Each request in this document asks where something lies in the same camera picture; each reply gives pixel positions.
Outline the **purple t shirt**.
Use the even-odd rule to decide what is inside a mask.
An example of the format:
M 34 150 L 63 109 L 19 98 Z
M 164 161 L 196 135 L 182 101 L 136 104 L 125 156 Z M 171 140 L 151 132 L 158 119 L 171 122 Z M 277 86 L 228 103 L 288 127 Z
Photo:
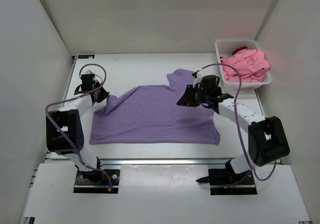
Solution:
M 195 143 L 218 145 L 220 134 L 213 111 L 177 105 L 192 72 L 167 74 L 168 85 L 137 86 L 121 96 L 111 95 L 93 114 L 89 143 Z

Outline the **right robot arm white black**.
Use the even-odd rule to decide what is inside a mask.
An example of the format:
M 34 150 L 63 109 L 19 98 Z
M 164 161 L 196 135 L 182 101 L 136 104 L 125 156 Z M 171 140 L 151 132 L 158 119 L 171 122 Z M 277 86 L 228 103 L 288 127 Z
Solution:
M 290 147 L 279 118 L 256 114 L 239 104 L 235 96 L 222 93 L 219 87 L 220 79 L 216 75 L 201 77 L 199 73 L 193 73 L 193 77 L 194 83 L 187 85 L 177 105 L 202 105 L 212 109 L 216 114 L 235 123 L 238 132 L 244 130 L 248 134 L 248 147 L 242 149 L 242 155 L 227 161 L 221 173 L 199 178 L 197 183 L 225 180 L 226 184 L 222 187 L 232 187 L 243 182 L 257 167 L 289 155 Z

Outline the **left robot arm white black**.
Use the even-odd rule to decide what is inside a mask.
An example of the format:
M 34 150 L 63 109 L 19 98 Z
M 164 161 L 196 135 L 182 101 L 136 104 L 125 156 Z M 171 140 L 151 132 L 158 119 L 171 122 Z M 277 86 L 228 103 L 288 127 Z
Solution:
M 81 117 L 94 104 L 109 98 L 103 88 L 107 73 L 100 80 L 91 72 L 80 72 L 81 84 L 71 98 L 48 104 L 46 115 L 46 146 L 48 151 L 66 157 L 73 162 L 82 177 L 93 184 L 108 184 L 110 176 L 102 169 L 100 159 L 85 148 L 85 136 Z

